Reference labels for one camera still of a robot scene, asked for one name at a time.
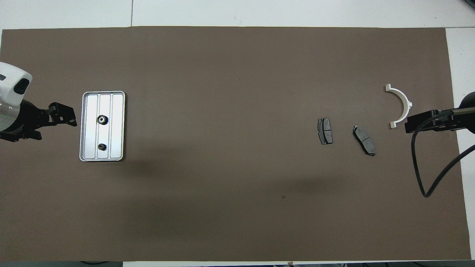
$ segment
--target white floor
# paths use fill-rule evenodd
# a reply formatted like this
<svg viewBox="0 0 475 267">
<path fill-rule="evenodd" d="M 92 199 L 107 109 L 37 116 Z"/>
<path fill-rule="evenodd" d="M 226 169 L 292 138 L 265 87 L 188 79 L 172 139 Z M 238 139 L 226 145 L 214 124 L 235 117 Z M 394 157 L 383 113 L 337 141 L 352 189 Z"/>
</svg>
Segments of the white floor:
<svg viewBox="0 0 475 267">
<path fill-rule="evenodd" d="M 170 25 L 443 27 L 447 28 L 454 106 L 458 106 L 466 94 L 475 91 L 475 9 L 463 0 L 0 0 L 0 30 Z M 457 137 L 460 152 L 475 144 L 475 135 L 467 130 L 458 131 Z M 472 259 L 475 259 L 474 162 L 475 154 L 462 160 Z M 138 266 L 135 264 L 210 266 L 218 263 L 142 262 L 124 265 Z"/>
</svg>

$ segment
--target brown board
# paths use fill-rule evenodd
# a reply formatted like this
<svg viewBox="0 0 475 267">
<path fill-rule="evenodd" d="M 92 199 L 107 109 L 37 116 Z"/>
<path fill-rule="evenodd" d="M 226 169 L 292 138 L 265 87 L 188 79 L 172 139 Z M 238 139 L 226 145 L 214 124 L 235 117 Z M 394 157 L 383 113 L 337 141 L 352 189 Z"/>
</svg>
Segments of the brown board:
<svg viewBox="0 0 475 267">
<path fill-rule="evenodd" d="M 84 92 L 127 94 L 121 162 L 80 161 L 68 125 L 0 143 L 2 261 L 470 258 L 459 164 L 422 197 L 384 90 L 410 114 L 454 106 L 444 29 L 4 30 L 0 60 L 33 75 L 25 99 L 78 120 Z M 417 148 L 429 186 L 456 133 Z"/>
</svg>

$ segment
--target silver rectangular tray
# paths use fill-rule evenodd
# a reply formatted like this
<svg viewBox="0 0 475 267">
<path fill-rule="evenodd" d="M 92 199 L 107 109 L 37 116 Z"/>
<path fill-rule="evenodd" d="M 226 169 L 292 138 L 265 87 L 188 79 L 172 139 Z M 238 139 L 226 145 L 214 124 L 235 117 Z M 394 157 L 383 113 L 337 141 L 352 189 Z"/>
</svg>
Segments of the silver rectangular tray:
<svg viewBox="0 0 475 267">
<path fill-rule="evenodd" d="M 124 156 L 125 93 L 85 92 L 81 116 L 79 158 L 84 162 L 121 160 Z"/>
</svg>

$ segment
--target white curved bracket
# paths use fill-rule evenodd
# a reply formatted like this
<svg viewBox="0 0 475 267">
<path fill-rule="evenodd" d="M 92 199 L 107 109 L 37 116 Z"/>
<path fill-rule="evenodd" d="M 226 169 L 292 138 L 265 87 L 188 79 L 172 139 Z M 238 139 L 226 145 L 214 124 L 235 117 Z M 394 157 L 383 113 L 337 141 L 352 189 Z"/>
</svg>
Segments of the white curved bracket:
<svg viewBox="0 0 475 267">
<path fill-rule="evenodd" d="M 398 120 L 389 123 L 392 129 L 396 128 L 396 123 L 401 122 L 408 116 L 409 109 L 412 108 L 412 103 L 409 101 L 408 97 L 403 92 L 399 91 L 396 88 L 391 88 L 391 84 L 386 85 L 386 92 L 395 93 L 397 96 L 399 96 L 399 98 L 401 98 L 402 104 L 404 105 L 404 110 L 402 111 L 401 117 Z"/>
</svg>

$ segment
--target curved brake pad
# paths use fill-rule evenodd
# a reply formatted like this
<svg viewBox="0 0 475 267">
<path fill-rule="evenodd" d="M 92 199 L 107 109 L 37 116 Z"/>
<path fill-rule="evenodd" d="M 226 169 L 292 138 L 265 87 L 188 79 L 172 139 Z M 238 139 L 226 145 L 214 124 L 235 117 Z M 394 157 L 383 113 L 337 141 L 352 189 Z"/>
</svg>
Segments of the curved brake pad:
<svg viewBox="0 0 475 267">
<path fill-rule="evenodd" d="M 333 143 L 332 129 L 330 128 L 329 118 L 318 119 L 318 137 L 320 138 L 320 142 L 322 142 L 322 144 Z"/>
<path fill-rule="evenodd" d="M 376 155 L 373 140 L 371 140 L 370 136 L 365 131 L 363 131 L 358 125 L 355 125 L 353 127 L 353 135 L 356 137 L 356 139 L 358 139 L 367 155 Z"/>
</svg>

